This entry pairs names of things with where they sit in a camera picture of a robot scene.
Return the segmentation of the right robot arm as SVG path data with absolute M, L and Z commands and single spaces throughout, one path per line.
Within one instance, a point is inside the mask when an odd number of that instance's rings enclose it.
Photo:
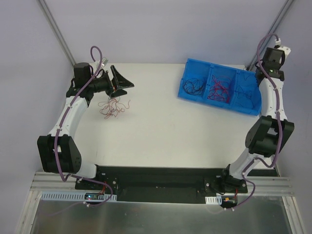
M 246 176 L 258 163 L 274 167 L 277 155 L 294 131 L 294 123 L 287 120 L 282 97 L 285 78 L 281 67 L 290 52 L 289 47 L 277 45 L 267 48 L 260 60 L 256 69 L 262 101 L 260 116 L 246 135 L 243 153 L 222 171 L 219 186 L 224 192 L 245 186 Z

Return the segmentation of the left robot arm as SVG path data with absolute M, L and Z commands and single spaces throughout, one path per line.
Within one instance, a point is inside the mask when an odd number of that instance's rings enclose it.
M 74 77 L 61 116 L 48 135 L 39 136 L 37 140 L 45 172 L 60 174 L 65 179 L 71 175 L 86 178 L 86 184 L 93 190 L 102 186 L 103 178 L 97 174 L 95 164 L 82 159 L 74 142 L 78 124 L 95 93 L 104 92 L 108 97 L 116 98 L 126 95 L 127 88 L 134 87 L 113 65 L 110 67 L 113 77 L 109 78 L 109 71 L 105 71 L 104 66 L 97 61 L 74 65 Z

